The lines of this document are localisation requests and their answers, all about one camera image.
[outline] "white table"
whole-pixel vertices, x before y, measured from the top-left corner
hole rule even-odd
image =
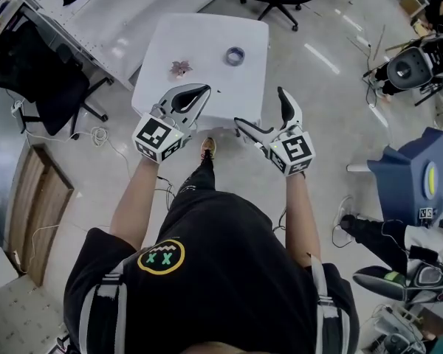
[[[212,0],[24,0],[93,64],[132,90],[159,18],[194,13]]]
[[[245,52],[240,66],[224,62],[233,46]],[[212,88],[199,130],[236,128],[233,117],[261,124],[269,27],[262,21],[201,13],[164,15],[142,63],[131,104],[139,113],[151,111],[166,91],[189,83]],[[173,61],[188,60],[193,71],[178,79]]]

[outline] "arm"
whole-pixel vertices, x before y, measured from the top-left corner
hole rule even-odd
[[[159,165],[143,157],[121,198],[110,224],[110,234],[136,250],[148,231]]]
[[[286,249],[301,266],[311,265],[310,256],[320,260],[320,240],[302,173],[286,178]]]

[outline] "shoe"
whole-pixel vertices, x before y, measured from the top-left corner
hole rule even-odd
[[[354,238],[346,231],[341,228],[340,222],[346,215],[351,215],[353,208],[353,197],[347,195],[340,202],[338,207],[338,212],[333,220],[333,232],[332,232],[332,242],[336,247],[344,247],[350,244]]]
[[[386,94],[382,91],[382,87],[378,88],[378,89],[374,89],[374,91],[376,92],[376,96],[378,96],[382,101],[389,103],[390,101],[392,101],[392,97],[390,96],[390,94]]]
[[[336,226],[340,226],[341,219],[343,219],[343,216],[345,215],[353,215],[353,197],[351,195],[347,195],[345,198],[343,198],[340,202],[340,205],[338,207],[338,212],[333,220],[333,228]]]
[[[206,138],[206,140],[203,141],[202,146],[200,147],[200,156],[202,157],[202,160],[205,160],[207,158],[207,151],[210,155],[210,159],[215,159],[215,153],[216,153],[216,142],[213,138]]]
[[[369,74],[369,85],[373,90],[376,90],[381,87],[380,85],[381,80],[376,79],[376,72],[377,70],[375,69]]]

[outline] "wooden board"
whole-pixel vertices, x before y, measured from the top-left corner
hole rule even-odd
[[[43,283],[57,225],[72,191],[72,185],[45,149],[31,147],[13,204],[10,249],[17,251],[21,270],[27,272],[37,286]]]
[[[24,259],[26,261],[24,270],[27,271],[37,286],[43,284],[47,259],[55,233],[58,230],[58,227],[52,226],[61,222],[71,194],[72,187],[61,178],[54,167],[51,167],[44,180],[43,189],[35,203],[24,247]]]
[[[10,233],[8,237],[9,252],[17,252],[18,258],[23,258],[24,238],[32,206],[38,192],[42,188],[44,176],[50,165],[44,164],[41,157],[31,148],[21,169],[18,186],[14,197],[12,215],[10,218]]]

